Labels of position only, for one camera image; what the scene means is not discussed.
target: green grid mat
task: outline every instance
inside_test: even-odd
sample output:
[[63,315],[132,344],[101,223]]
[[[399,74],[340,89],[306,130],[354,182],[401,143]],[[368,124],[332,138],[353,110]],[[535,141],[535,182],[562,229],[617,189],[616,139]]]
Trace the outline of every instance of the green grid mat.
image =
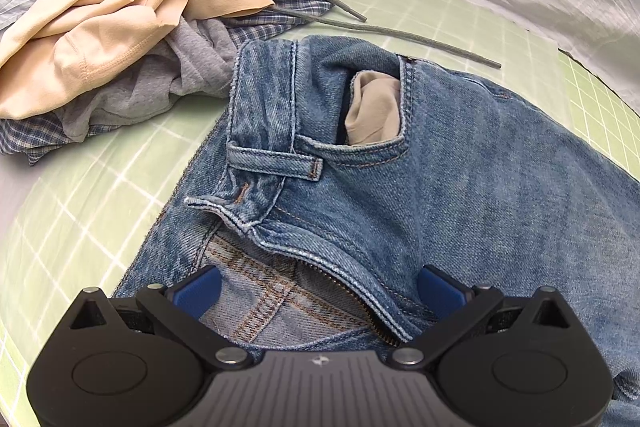
[[599,78],[563,53],[559,58],[575,134],[640,180],[640,118]]
[[[463,0],[343,0],[369,22],[419,33],[501,61],[492,70],[420,44],[319,25],[289,32],[366,38],[490,78],[640,175],[640,120],[554,44]],[[352,22],[334,9],[331,18]],[[45,158],[43,176],[0,241],[0,411],[12,427],[35,427],[24,381],[38,350],[78,291],[110,293],[170,197],[225,102],[186,97],[143,124],[66,146]]]

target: metal bolt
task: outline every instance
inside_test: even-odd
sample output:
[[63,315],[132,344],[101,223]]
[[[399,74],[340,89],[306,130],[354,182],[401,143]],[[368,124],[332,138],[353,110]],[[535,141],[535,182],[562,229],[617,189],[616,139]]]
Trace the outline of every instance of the metal bolt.
[[216,358],[220,362],[228,363],[229,365],[242,363],[248,356],[248,353],[241,347],[223,347],[216,352]]
[[391,358],[402,365],[415,365],[424,360],[424,355],[415,347],[401,347],[393,352]]

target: zipper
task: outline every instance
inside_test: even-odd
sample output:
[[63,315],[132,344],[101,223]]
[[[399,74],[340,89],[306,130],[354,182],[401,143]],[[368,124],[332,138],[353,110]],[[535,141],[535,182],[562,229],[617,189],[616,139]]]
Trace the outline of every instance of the zipper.
[[346,291],[361,306],[367,317],[369,327],[385,344],[393,347],[398,347],[401,344],[398,336],[393,331],[391,331],[391,329],[382,321],[382,319],[380,319],[380,317],[378,317],[378,315],[371,309],[371,307],[345,283],[336,279],[333,275],[328,274],[314,264],[308,263],[307,261],[302,261],[302,259],[297,259],[297,261],[313,269],[316,273],[319,273],[322,277],[330,280],[340,289]]

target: beige shirt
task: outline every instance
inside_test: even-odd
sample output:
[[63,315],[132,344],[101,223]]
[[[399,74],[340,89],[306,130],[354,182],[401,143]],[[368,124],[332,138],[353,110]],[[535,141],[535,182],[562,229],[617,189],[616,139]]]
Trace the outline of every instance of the beige shirt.
[[271,0],[37,0],[0,41],[0,118],[42,114],[143,57],[180,16],[256,13]]
[[349,145],[394,139],[400,133],[400,80],[377,71],[353,79],[353,100],[344,120]]

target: jeans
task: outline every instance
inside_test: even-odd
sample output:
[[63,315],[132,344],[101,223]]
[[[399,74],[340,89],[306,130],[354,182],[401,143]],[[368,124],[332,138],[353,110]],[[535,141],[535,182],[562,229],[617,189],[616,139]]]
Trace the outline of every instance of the jeans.
[[[362,70],[400,79],[400,133],[343,145]],[[228,111],[116,294],[182,279],[223,228],[245,251],[330,274],[400,341],[433,320],[416,286],[424,264],[506,295],[553,285],[614,376],[603,425],[640,425],[639,217],[635,179],[484,78],[358,39],[252,41]],[[357,314],[349,320],[348,348],[376,347]],[[345,348],[337,336],[321,349]]]

